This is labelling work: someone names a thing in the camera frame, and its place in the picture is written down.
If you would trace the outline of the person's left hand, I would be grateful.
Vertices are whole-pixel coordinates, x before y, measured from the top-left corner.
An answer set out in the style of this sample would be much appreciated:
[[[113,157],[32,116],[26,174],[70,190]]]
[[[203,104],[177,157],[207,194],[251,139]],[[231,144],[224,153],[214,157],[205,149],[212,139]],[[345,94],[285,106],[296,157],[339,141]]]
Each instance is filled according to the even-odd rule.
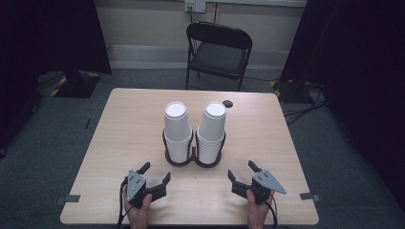
[[[149,226],[149,207],[152,202],[152,195],[148,194],[142,201],[140,209],[124,202],[124,210],[130,223],[130,229],[148,229]]]

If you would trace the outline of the black double cup holder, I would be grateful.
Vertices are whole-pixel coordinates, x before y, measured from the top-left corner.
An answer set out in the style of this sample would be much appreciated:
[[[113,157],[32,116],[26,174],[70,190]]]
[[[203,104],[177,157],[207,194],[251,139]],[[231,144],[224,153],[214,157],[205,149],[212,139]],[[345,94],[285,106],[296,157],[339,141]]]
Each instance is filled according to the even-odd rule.
[[[170,141],[165,131],[162,131],[161,135],[165,158],[173,166],[181,167],[195,162],[200,167],[213,168],[222,159],[226,134],[223,134],[223,137],[219,141],[214,142],[210,146],[199,136],[199,133],[194,133],[193,130],[190,131],[188,138],[182,142]]]

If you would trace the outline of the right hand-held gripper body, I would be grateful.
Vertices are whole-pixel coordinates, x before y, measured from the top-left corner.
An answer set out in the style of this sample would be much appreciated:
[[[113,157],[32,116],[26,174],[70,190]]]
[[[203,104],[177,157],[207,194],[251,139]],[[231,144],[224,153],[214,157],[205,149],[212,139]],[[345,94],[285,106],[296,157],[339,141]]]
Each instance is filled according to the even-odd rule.
[[[246,198],[247,190],[251,190],[254,193],[257,204],[264,203],[270,198],[272,191],[283,195],[287,193],[287,190],[269,170],[262,170],[260,173],[255,173],[252,176],[250,184],[244,184],[238,180],[235,183],[232,183],[231,192],[233,194]]]

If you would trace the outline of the stack of white paper cups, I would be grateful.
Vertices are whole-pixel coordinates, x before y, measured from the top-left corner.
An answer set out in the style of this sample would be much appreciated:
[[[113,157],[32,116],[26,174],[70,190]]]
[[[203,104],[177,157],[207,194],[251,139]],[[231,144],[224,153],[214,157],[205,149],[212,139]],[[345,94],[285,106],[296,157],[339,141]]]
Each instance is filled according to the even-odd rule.
[[[204,165],[215,164],[224,145],[226,108],[219,101],[208,102],[202,113],[197,131],[198,161]]]
[[[189,158],[193,136],[186,106],[179,101],[166,105],[164,110],[164,141],[169,158],[174,163],[184,163]]]

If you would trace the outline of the black folding chair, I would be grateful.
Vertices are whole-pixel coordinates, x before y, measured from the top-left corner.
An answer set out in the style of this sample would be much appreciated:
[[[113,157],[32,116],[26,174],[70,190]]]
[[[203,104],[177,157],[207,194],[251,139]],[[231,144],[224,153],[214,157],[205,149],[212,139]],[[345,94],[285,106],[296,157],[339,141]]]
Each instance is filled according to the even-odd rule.
[[[238,80],[245,78],[253,42],[243,30],[211,22],[195,22],[186,28],[188,41],[185,88],[190,72],[207,73]]]

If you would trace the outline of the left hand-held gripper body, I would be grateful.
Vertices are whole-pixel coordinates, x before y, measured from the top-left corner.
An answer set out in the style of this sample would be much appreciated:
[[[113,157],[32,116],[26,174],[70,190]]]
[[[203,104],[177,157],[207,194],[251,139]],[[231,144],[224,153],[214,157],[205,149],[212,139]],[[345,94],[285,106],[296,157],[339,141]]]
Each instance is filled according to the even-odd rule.
[[[139,175],[136,171],[130,170],[127,177],[126,201],[135,208],[142,207],[142,201],[148,194],[152,195],[152,201],[166,196],[166,186],[158,184],[154,187],[147,188],[147,179],[143,175]]]

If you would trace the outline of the black curtain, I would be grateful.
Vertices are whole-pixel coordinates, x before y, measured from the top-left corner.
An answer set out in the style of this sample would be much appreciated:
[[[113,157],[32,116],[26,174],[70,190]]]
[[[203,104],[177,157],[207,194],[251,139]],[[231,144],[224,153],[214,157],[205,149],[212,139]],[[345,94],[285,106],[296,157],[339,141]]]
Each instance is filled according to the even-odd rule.
[[[95,0],[0,0],[0,150],[48,72],[112,72]]]
[[[307,0],[281,78],[324,86],[405,212],[405,0]]]

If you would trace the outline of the grey floor tape strip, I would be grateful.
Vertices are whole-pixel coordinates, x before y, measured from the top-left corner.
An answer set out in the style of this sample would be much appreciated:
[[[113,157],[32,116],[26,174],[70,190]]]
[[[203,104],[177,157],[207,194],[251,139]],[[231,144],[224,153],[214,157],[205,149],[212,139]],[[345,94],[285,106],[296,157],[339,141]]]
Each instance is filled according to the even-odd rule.
[[[59,197],[55,200],[56,205],[64,205],[69,202],[79,202],[80,195],[67,195],[65,197]]]
[[[313,193],[301,193],[300,198],[301,198],[301,200],[311,199],[314,202],[319,201],[321,199],[321,197],[318,194],[313,194]]]

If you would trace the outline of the black stand base striped tape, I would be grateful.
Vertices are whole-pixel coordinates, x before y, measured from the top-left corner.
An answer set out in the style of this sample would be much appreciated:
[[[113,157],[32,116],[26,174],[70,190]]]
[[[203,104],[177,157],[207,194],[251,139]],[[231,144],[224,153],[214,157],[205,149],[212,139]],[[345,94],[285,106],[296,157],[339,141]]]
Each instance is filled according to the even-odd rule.
[[[63,73],[51,96],[65,98],[90,98],[100,79],[99,73]]]
[[[278,97],[281,103],[288,104],[306,104],[305,90],[293,81],[281,81],[275,79],[270,82],[274,94]]]

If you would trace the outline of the white wall socket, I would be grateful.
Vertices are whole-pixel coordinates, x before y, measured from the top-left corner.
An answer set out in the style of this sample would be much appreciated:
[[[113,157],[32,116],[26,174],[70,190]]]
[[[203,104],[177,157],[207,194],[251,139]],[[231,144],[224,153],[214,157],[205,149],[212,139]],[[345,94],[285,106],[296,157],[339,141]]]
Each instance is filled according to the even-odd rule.
[[[204,0],[184,0],[185,12],[205,13],[206,2]]]

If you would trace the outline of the person's right hand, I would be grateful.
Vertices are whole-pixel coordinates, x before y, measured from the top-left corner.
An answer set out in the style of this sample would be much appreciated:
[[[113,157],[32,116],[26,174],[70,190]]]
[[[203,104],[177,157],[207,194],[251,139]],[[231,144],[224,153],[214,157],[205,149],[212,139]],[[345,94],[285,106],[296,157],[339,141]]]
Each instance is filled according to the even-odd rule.
[[[246,191],[246,197],[248,229],[264,229],[272,198],[268,198],[264,203],[257,204],[254,193],[251,190]]]

